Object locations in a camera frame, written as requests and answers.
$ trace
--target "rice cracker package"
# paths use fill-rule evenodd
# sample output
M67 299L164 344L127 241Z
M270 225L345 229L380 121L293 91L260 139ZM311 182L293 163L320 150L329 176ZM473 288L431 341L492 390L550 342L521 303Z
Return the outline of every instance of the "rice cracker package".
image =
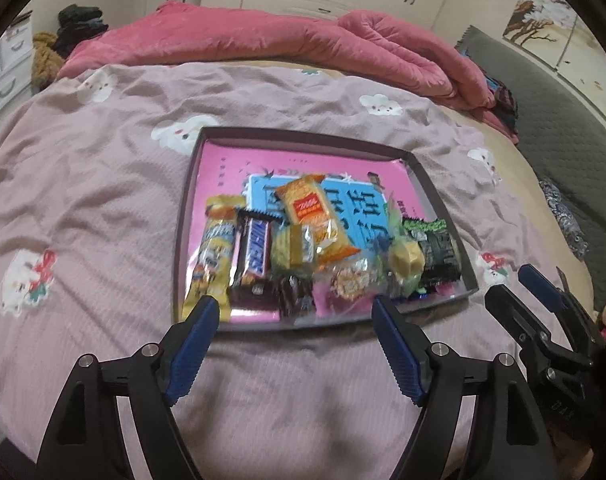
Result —
M318 263L336 262L360 250L350 240L320 183L322 174L302 176L276 188L291 224L310 226Z

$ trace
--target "pink blanket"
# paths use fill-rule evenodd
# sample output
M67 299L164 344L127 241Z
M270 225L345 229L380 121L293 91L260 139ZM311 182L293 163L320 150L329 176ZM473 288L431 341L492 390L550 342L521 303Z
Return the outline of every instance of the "pink blanket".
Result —
M374 78L438 104L470 110L510 137L488 111L494 97L470 59L431 32L367 10L333 21L167 2L131 25L81 43L58 78L74 78L106 64L277 57Z

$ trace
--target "screw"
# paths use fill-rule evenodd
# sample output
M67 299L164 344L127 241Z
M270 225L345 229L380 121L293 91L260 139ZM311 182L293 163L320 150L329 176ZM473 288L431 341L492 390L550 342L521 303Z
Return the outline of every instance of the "screw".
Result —
M432 345L432 352L443 357L443 355L447 355L449 353L449 348L445 343L434 343Z
M87 368L93 362L94 362L94 357L92 357L89 354L85 354L85 355L81 356L80 359L78 359L78 365L81 368Z
M156 343L148 343L141 348L141 354L145 357L153 357L158 354L158 345Z
M499 363L503 366L512 366L514 358L509 354L499 354Z

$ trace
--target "yellow snack wrapper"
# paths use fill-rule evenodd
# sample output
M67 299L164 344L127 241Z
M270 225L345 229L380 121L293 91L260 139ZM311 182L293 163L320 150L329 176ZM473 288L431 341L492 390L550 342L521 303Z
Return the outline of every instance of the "yellow snack wrapper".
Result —
M208 220L198 248L192 284L182 306L185 320L204 295L212 296L220 307L220 320L229 321L230 304L227 286L232 268L237 208L245 207L243 196L217 195L206 201Z
M290 223L311 228L316 256L321 265L342 260L360 251L350 244L336 211L320 186L324 178L321 174L309 174L275 190L276 196L285 205Z

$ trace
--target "gray quilted cover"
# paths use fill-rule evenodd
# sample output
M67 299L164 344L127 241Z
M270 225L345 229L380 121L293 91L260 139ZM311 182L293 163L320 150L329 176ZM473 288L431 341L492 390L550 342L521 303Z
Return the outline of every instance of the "gray quilted cover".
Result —
M503 81L518 101L518 148L539 178L551 179L590 245L585 263L594 284L594 305L606 301L606 129L552 75L470 27L457 49L489 76Z

